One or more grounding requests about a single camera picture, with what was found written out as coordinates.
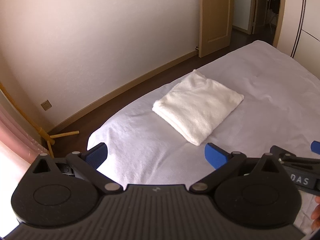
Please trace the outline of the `person's right hand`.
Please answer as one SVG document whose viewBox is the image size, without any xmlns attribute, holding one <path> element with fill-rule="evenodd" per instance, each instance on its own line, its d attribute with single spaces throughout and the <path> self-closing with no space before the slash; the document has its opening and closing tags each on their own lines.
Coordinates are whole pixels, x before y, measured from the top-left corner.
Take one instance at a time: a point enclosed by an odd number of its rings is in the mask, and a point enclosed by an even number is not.
<svg viewBox="0 0 320 240">
<path fill-rule="evenodd" d="M 320 227 L 320 196 L 315 197 L 315 202 L 317 203 L 317 206 L 311 214 L 311 219 L 313 220 L 311 225 L 312 231 L 315 231 Z"/>
</svg>

